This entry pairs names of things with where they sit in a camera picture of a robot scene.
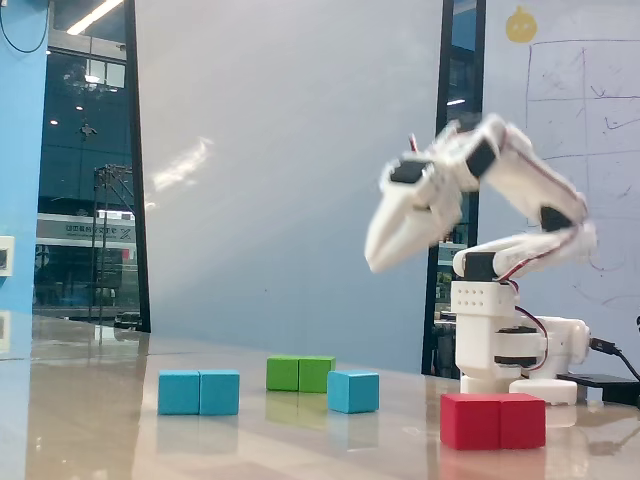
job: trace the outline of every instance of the glossy table surface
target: glossy table surface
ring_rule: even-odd
[[[455,452],[440,444],[438,421],[439,396],[455,381],[381,371],[380,411],[347,416],[328,412],[324,395],[265,392],[266,353],[36,317],[31,328],[20,315],[3,332],[2,480],[640,475],[640,412],[631,407],[551,409],[544,449]],[[240,371],[239,416],[156,415],[160,369],[217,368]]]

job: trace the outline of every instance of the blue wall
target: blue wall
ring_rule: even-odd
[[[5,31],[24,50],[35,48],[46,27],[47,0],[10,0]],[[0,285],[0,310],[28,312],[38,213],[38,180],[47,42],[31,54],[0,35],[0,235],[16,238],[13,277]]]

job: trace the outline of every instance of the white robotic arm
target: white robotic arm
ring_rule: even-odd
[[[511,278],[589,255],[596,233],[584,197],[539,160],[528,138],[496,115],[471,132],[452,122],[424,152],[387,166],[382,202],[369,226],[365,257],[389,268],[437,244],[462,216],[463,192],[486,182],[542,228],[458,252],[451,310],[463,392],[523,391],[573,403],[576,385],[555,379],[581,363],[589,328],[581,320],[534,317],[517,306]],[[519,380],[522,370],[530,380]]]
[[[496,115],[471,132],[450,123],[424,152],[409,152],[384,170],[383,199],[370,224],[365,257],[372,271],[389,268],[435,245],[460,220],[462,192],[485,181],[543,230],[459,252],[464,277],[469,252],[495,252],[497,279],[588,255],[596,244],[584,197],[533,152],[531,142]]]

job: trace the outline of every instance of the red block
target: red block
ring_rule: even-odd
[[[500,447],[540,448],[546,441],[544,400],[525,393],[504,395],[500,405]]]
[[[502,397],[467,393],[442,395],[442,443],[456,450],[499,450]]]

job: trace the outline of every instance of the green block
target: green block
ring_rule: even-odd
[[[267,390],[297,392],[299,360],[288,355],[267,358]]]
[[[301,392],[327,393],[327,375],[335,370],[336,357],[303,357],[299,368]]]

